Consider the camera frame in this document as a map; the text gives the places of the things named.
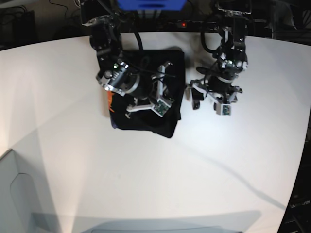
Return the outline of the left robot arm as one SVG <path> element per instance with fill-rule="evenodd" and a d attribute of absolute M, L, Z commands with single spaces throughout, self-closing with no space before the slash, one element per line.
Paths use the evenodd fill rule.
<path fill-rule="evenodd" d="M 211 97 L 216 114 L 229 116 L 231 105 L 238 101 L 238 94 L 243 93 L 233 82 L 248 67 L 245 39 L 252 6 L 249 0 L 214 0 L 211 9 L 201 28 L 200 40 L 215 61 L 210 67 L 196 67 L 203 77 L 190 81 L 187 89 L 191 91 L 194 110 L 200 108 L 200 102 L 206 97 Z M 214 50 L 207 47 L 205 38 L 206 24 L 210 22 L 215 23 L 221 37 L 219 47 Z"/>

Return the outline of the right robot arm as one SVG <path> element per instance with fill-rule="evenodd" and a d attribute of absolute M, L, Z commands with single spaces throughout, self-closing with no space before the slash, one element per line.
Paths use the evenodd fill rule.
<path fill-rule="evenodd" d="M 133 103 L 126 107 L 126 117 L 134 112 L 151 110 L 164 117 L 174 100 L 167 93 L 163 80 L 168 76 L 166 69 L 172 65 L 166 61 L 156 70 L 149 70 L 149 58 L 144 56 L 141 37 L 136 29 L 136 14 L 117 7 L 110 0 L 80 1 L 81 23 L 91 29 L 89 37 L 96 51 L 99 73 L 96 79 L 105 91 L 121 97 L 131 96 Z M 141 65 L 134 64 L 123 49 L 122 24 L 130 23 L 130 29 L 138 42 L 138 50 L 131 52 Z"/>

